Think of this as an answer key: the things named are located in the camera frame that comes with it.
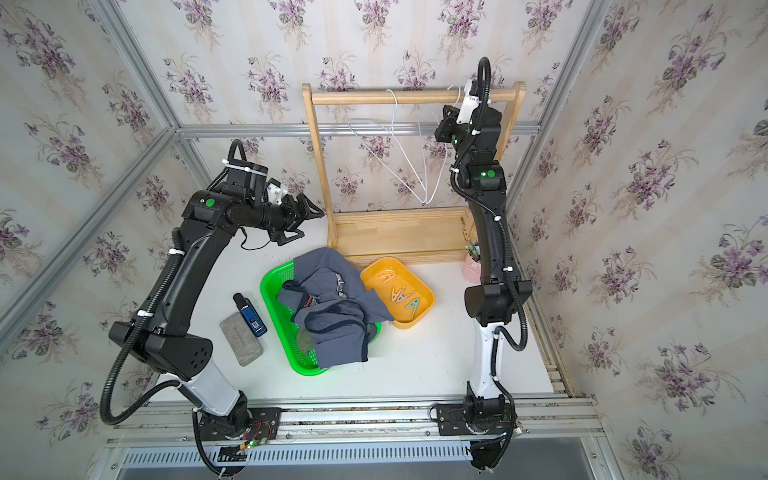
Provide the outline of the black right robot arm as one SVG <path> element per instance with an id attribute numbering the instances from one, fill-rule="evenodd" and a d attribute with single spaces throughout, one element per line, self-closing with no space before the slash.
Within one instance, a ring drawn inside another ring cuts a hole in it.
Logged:
<path id="1" fill-rule="evenodd" d="M 480 283 L 465 290 L 468 316 L 476 321 L 477 358 L 462 408 L 470 425 L 504 418 L 514 399 L 500 377 L 501 342 L 521 352 L 529 340 L 524 302 L 532 282 L 522 278 L 513 255 L 506 215 L 506 177 L 496 160 L 502 113 L 491 107 L 492 65 L 479 60 L 459 107 L 447 105 L 435 139 L 453 146 L 449 181 L 473 217 L 480 247 Z"/>

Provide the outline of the teal plastic clothespin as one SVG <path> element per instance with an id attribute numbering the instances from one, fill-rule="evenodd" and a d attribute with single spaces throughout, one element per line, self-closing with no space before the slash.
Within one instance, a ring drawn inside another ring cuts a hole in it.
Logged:
<path id="1" fill-rule="evenodd" d="M 404 309 L 406 312 L 410 313 L 411 320 L 416 319 L 421 312 L 421 299 L 419 297 L 414 298 L 404 307 Z"/>

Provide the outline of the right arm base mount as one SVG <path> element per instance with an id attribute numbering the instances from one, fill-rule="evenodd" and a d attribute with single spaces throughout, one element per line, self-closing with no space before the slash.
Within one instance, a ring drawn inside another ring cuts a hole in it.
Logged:
<path id="1" fill-rule="evenodd" d="M 428 418 L 435 422 L 440 436 L 488 436 L 471 440 L 470 464 L 478 471 L 491 472 L 500 464 L 512 440 L 521 434 L 515 400 L 498 381 L 496 397 L 479 397 L 470 386 L 462 403 L 435 403 Z"/>

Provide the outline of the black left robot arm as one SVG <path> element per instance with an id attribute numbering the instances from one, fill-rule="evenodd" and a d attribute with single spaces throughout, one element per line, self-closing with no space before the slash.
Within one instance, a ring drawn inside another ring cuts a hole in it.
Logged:
<path id="1" fill-rule="evenodd" d="M 108 373 L 99 415 L 108 426 L 127 420 L 155 394 L 177 389 L 198 418 L 215 421 L 225 436 L 238 436 L 251 422 L 246 395 L 214 364 L 211 340 L 190 333 L 192 315 L 221 253 L 238 231 L 257 229 L 278 246 L 303 238 L 302 224 L 323 217 L 305 195 L 290 195 L 267 167 L 248 160 L 242 140 L 231 142 L 223 170 L 186 205 L 171 232 L 166 263 L 146 299 L 128 321 L 117 321 L 109 338 L 120 351 Z M 112 410 L 118 376 L 135 358 L 168 380 L 147 390 L 123 412 Z"/>

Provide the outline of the white plastic clothespin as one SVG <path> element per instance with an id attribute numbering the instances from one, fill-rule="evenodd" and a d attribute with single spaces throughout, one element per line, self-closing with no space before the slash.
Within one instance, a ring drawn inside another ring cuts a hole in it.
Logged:
<path id="1" fill-rule="evenodd" d="M 399 300 L 404 301 L 406 299 L 410 299 L 416 294 L 416 291 L 406 292 L 405 290 L 402 290 L 400 292 Z"/>

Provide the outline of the green graphic tank top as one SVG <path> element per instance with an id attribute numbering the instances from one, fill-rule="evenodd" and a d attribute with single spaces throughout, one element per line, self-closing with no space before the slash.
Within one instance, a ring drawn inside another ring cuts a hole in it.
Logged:
<path id="1" fill-rule="evenodd" d="M 367 342 L 373 341 L 379 333 L 379 328 L 376 324 L 368 325 L 366 328 Z M 308 330 L 300 328 L 296 334 L 296 344 L 298 349 L 304 354 L 308 355 L 314 350 L 314 341 Z"/>

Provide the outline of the navy blue tank top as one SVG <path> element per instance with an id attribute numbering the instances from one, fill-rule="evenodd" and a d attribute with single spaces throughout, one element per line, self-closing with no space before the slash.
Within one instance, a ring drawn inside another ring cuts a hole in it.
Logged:
<path id="1" fill-rule="evenodd" d="M 293 277 L 277 301 L 294 311 L 292 322 L 309 331 L 321 369 L 368 361 L 366 328 L 392 322 L 376 291 L 338 251 L 322 247 L 293 259 Z"/>

